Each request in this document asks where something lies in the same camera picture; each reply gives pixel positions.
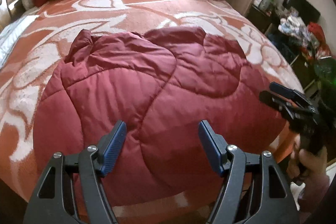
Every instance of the black screen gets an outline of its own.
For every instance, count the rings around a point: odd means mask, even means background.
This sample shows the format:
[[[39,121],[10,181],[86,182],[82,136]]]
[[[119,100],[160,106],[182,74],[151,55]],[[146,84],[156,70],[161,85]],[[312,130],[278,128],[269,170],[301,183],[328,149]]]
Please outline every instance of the black screen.
[[[308,25],[310,22],[317,23],[321,13],[316,10],[307,0],[284,0],[283,7],[290,9],[294,7],[299,12],[303,22]]]

